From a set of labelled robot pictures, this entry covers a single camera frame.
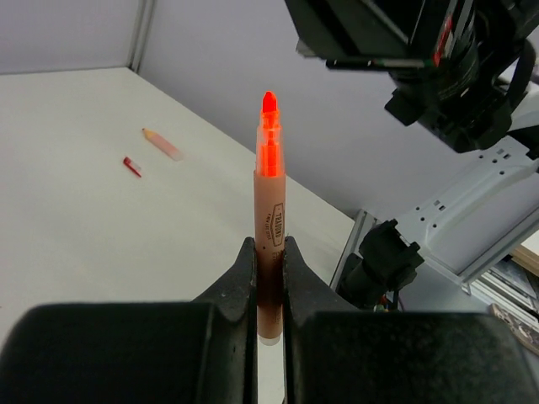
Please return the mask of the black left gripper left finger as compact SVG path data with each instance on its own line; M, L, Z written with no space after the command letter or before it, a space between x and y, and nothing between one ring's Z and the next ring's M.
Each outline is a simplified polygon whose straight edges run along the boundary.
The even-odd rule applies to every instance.
M4 403L254 403L256 257L191 301L65 303L27 311L1 352Z

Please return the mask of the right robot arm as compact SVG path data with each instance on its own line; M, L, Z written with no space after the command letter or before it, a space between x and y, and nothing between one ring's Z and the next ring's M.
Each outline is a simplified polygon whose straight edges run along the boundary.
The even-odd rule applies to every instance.
M538 129L515 130L536 59L535 1L289 1L297 51L331 70L395 83L386 111L454 152L491 150L431 200L368 231L334 276L337 293L376 307L416 277L431 243L486 198L538 168Z

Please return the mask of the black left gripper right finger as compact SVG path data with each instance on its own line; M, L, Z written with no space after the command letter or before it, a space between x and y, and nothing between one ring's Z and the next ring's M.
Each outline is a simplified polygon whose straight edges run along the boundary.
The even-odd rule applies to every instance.
M522 347L494 316L361 311L286 238L288 403L535 403Z

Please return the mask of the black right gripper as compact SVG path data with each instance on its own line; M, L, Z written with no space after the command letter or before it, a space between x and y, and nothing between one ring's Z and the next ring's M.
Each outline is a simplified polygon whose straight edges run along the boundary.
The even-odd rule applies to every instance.
M452 1L287 1L296 52L358 70L439 64Z

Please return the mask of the orange highlighter pen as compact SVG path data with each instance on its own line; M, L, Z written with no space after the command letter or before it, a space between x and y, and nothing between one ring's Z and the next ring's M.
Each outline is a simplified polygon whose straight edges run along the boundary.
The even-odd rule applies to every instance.
M253 171L254 242L257 260L257 333L273 346L283 330L283 259L286 221L286 165L276 95L262 98Z

